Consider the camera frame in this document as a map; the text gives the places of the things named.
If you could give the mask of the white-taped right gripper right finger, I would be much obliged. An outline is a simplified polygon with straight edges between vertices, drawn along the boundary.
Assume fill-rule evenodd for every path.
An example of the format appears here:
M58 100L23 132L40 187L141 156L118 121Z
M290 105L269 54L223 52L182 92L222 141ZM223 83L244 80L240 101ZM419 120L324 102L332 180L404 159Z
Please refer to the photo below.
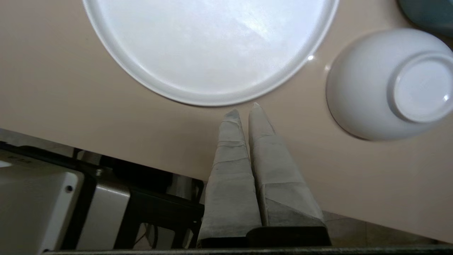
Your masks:
M323 213L295 160L254 103L248 116L251 165L262 227L249 231L252 247L331 246Z

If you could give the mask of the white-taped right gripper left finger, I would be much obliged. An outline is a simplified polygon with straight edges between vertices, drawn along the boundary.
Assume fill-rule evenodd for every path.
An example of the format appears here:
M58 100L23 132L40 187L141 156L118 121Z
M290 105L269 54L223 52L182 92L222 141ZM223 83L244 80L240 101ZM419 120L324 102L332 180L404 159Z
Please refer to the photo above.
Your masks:
M225 114L218 134L198 248L246 248L247 234L262 226L255 180L240 114Z

